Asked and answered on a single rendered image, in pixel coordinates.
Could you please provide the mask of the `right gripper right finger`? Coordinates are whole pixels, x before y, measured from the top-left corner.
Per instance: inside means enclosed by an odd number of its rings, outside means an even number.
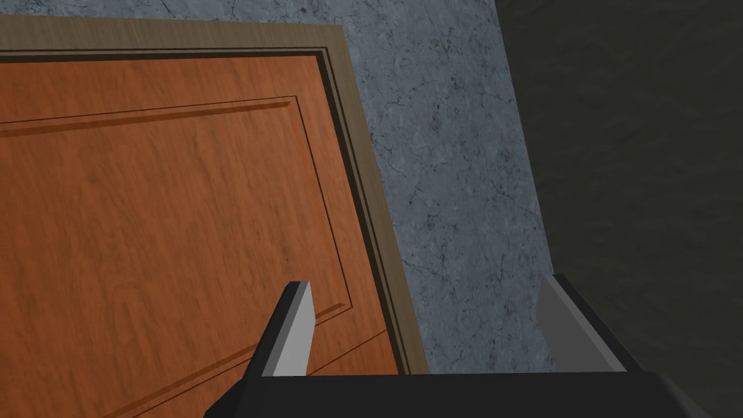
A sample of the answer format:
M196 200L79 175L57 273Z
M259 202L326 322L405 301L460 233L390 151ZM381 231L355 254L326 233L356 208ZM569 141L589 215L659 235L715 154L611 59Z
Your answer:
M541 280L536 318L558 372L643 370L563 274Z

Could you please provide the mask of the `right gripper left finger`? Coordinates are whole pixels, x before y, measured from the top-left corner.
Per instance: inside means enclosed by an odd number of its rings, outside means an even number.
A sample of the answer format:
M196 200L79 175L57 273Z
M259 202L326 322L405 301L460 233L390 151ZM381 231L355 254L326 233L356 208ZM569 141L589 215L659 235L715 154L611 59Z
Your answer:
M243 376L306 376L315 324L310 282L288 282Z

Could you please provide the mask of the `brown wooden door leaf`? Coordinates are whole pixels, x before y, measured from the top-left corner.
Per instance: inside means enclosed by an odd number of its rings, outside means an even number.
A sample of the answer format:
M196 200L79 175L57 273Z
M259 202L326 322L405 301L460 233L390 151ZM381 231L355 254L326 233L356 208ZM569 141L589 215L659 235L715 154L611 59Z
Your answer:
M0 63L0 418L202 418L285 285L396 374L316 55Z

